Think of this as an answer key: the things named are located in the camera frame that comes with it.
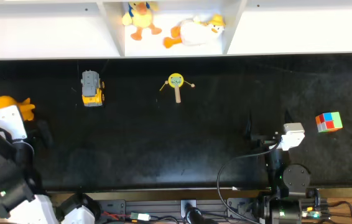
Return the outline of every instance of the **black table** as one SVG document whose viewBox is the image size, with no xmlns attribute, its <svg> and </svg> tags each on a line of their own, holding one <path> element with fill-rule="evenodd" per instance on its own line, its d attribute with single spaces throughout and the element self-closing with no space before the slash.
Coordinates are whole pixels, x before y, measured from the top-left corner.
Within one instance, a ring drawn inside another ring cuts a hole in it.
<svg viewBox="0 0 352 224">
<path fill-rule="evenodd" d="M 100 72 L 104 108 L 85 108 L 81 73 Z M 168 76 L 181 87 L 176 104 Z M 253 131 L 281 131 L 284 113 L 306 137 L 290 150 L 312 172 L 314 187 L 352 187 L 352 54 L 221 58 L 48 60 L 0 62 L 0 96 L 36 105 L 55 147 L 35 152 L 47 190 L 214 187 L 221 165 L 248 153 Z M 339 111 L 343 129 L 317 133 L 315 117 Z M 262 157 L 236 162 L 223 186 L 267 187 Z"/>
</svg>

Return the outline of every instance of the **colorful cube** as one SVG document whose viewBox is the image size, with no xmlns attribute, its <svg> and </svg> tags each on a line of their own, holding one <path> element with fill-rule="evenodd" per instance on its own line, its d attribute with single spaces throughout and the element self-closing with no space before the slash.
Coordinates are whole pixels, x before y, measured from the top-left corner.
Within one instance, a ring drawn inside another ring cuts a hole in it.
<svg viewBox="0 0 352 224">
<path fill-rule="evenodd" d="M 315 122 L 319 133 L 337 131 L 343 128 L 339 112 L 320 114 L 315 117 Z"/>
</svg>

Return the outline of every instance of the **yellow and gray toy truck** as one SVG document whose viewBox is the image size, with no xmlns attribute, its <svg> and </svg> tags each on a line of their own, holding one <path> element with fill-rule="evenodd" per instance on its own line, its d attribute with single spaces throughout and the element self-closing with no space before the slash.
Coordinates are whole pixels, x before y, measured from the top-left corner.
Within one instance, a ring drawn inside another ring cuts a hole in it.
<svg viewBox="0 0 352 224">
<path fill-rule="evenodd" d="M 102 106 L 104 103 L 104 82 L 99 73 L 85 71 L 82 73 L 82 101 L 85 106 Z"/>
</svg>

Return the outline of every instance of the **yellow plush duck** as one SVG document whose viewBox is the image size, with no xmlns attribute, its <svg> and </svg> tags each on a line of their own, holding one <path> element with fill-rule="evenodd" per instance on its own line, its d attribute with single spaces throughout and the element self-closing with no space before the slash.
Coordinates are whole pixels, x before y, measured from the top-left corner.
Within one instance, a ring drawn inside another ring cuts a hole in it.
<svg viewBox="0 0 352 224">
<path fill-rule="evenodd" d="M 147 27 L 151 29 L 153 35 L 162 32 L 162 29 L 155 27 L 152 23 L 151 9 L 158 11 L 156 2 L 129 2 L 129 11 L 123 16 L 122 23 L 125 26 L 133 24 L 137 27 L 136 33 L 131 35 L 134 40 L 141 40 L 142 31 Z"/>
<path fill-rule="evenodd" d="M 175 44 L 188 46 L 201 45 L 217 39 L 225 29 L 223 17 L 215 14 L 211 21 L 201 22 L 197 17 L 193 20 L 185 20 L 180 26 L 173 27 L 171 34 L 173 38 L 166 37 L 164 46 L 169 49 Z"/>
</svg>

